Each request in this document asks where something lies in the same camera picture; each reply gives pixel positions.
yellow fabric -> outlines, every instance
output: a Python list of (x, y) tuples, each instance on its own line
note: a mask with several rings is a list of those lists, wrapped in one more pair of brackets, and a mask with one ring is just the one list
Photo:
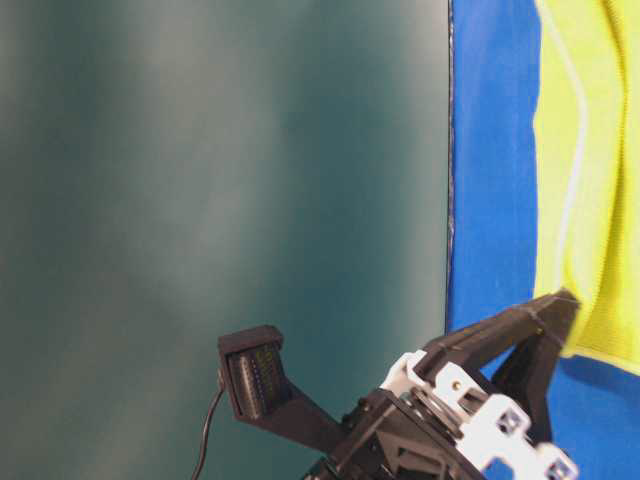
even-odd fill
[(537, 4), (535, 295), (582, 303), (565, 356), (640, 374), (640, 1)]

yellow towel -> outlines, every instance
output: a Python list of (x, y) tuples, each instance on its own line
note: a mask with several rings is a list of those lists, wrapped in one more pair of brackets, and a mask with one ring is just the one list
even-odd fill
[(537, 0), (535, 295), (582, 303), (563, 354), (640, 374), (640, 0)]

blue cloth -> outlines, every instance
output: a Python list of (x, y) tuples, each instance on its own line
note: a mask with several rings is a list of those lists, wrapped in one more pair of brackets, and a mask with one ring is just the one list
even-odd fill
[[(533, 0), (456, 0), (453, 7), (455, 234), (447, 324), (458, 329), (533, 292), (540, 22)], [(640, 476), (637, 398), (638, 377), (585, 358), (559, 362), (549, 392), (554, 442), (579, 465), (581, 479)]]

black cable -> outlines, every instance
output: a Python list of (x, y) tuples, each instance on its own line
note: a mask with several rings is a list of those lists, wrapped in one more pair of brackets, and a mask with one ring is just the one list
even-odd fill
[(204, 420), (204, 427), (202, 428), (202, 440), (200, 441), (200, 456), (198, 458), (198, 463), (196, 465), (193, 474), (191, 475), (191, 480), (197, 480), (202, 472), (202, 467), (204, 467), (204, 460), (207, 456), (207, 443), (209, 442), (209, 429), (211, 428), (211, 421), (213, 420), (213, 413), (216, 411), (216, 407), (222, 398), (222, 394), (224, 393), (225, 385), (224, 379), (222, 378), (222, 372), (218, 370), (218, 393), (215, 394), (213, 399), (211, 400), (211, 404), (209, 405), (209, 411), (207, 413), (207, 417)]

white plastic part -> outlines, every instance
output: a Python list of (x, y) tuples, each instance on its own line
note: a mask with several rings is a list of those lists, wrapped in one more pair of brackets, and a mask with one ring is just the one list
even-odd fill
[(416, 350), (413, 353), (407, 352), (403, 354), (391, 365), (389, 373), (387, 373), (387, 378), (384, 379), (380, 388), (389, 390), (393, 392), (396, 397), (399, 397), (415, 386), (424, 386), (424, 381), (415, 374), (413, 367), (415, 367), (426, 354), (427, 352), (424, 350)]
[(526, 438), (528, 415), (506, 395), (491, 395), (468, 423), (456, 448), (482, 471), (500, 459), (516, 480), (575, 480), (578, 468), (551, 443), (533, 447)]
[[(402, 355), (389, 369), (380, 385), (399, 397), (413, 387), (424, 388), (425, 382), (413, 367), (426, 355), (423, 350)], [(469, 415), (460, 400), (475, 389), (484, 390), (455, 363), (449, 362), (435, 377), (435, 395), (458, 416), (463, 437), (456, 448), (479, 471), (484, 471), (499, 459), (513, 470), (515, 480), (576, 480), (578, 467), (551, 443), (534, 447), (526, 432), (531, 426), (529, 416), (506, 395), (491, 395), (482, 406)]]

